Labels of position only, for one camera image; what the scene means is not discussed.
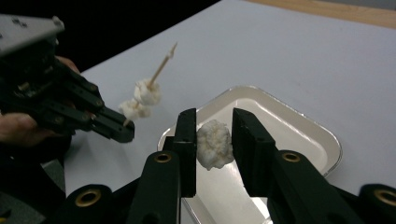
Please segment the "table surface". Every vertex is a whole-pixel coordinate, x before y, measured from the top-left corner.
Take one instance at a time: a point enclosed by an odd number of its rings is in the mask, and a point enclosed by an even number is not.
[[[343,159],[327,177],[331,184],[355,194],[368,183],[395,188],[395,15],[316,1],[220,1],[85,71],[118,110],[177,42],[158,77],[163,99],[135,122],[132,143],[74,137],[64,162],[66,194],[88,184],[115,190],[138,178],[178,113],[238,85],[267,91],[335,134]]]

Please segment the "aluminum tray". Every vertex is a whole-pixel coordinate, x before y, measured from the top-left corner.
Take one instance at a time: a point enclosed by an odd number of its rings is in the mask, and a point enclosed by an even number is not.
[[[197,129],[217,119],[231,131],[234,107],[254,113],[276,140],[277,148],[304,154],[324,176],[341,160],[341,146],[331,132],[252,86],[233,87],[197,109]],[[162,150],[165,136],[174,136],[175,128],[176,125],[163,133],[158,150]],[[248,196],[235,161],[210,171],[197,162],[196,175],[197,194],[183,202],[196,223],[262,224],[269,220],[266,200]]]

